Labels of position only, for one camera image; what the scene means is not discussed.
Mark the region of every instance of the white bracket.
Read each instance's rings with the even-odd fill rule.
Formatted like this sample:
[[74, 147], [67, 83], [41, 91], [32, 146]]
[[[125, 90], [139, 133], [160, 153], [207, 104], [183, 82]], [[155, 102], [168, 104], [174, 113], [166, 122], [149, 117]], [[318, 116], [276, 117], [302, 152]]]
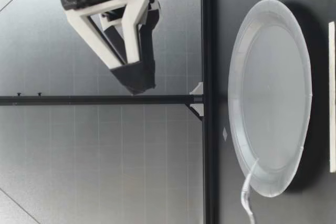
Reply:
[[329, 23], [329, 141], [330, 172], [336, 172], [336, 65], [335, 22]]
[[[198, 83], [197, 87], [190, 92], [190, 94], [203, 95], [203, 83]], [[190, 107], [192, 107], [201, 117], [204, 117], [204, 104], [190, 104]]]
[[125, 7], [121, 26], [124, 35], [127, 62], [135, 63], [140, 61], [137, 25], [148, 9], [148, 4], [149, 0], [110, 0], [84, 9], [67, 10], [65, 13], [69, 23], [77, 33], [109, 69], [114, 69], [122, 66], [122, 63], [91, 23], [90, 16]]

